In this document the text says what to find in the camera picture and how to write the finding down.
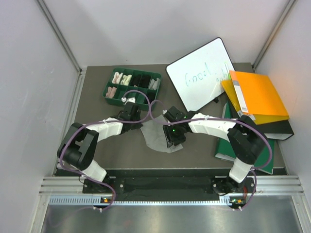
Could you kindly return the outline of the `grey underwear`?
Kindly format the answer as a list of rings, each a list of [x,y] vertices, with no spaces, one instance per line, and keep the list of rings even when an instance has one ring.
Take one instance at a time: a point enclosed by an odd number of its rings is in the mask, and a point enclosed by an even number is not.
[[[152,150],[165,153],[173,153],[183,149],[182,145],[167,147],[166,137],[163,131],[163,125],[153,120],[146,121],[141,127],[146,145]]]

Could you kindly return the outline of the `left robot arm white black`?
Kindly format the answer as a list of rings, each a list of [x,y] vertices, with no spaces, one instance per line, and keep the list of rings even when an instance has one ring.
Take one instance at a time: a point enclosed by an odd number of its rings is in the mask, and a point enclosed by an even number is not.
[[[58,148],[57,157],[93,179],[93,186],[99,192],[106,192],[110,188],[110,180],[106,170],[94,160],[97,143],[141,127],[139,105],[128,102],[116,116],[96,124],[84,126],[73,123]]]

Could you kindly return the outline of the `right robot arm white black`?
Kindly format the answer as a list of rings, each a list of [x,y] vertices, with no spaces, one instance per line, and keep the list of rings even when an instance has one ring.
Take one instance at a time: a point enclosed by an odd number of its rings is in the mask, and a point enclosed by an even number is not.
[[[183,143],[186,133],[203,133],[230,143],[236,158],[226,184],[232,192],[238,192],[244,187],[244,180],[250,171],[264,168],[272,160],[273,150],[267,137],[248,116],[243,115],[238,119],[219,118],[198,111],[183,113],[174,106],[164,110],[163,116],[167,120],[163,131],[168,147]],[[264,149],[269,151],[267,162],[255,167]]]

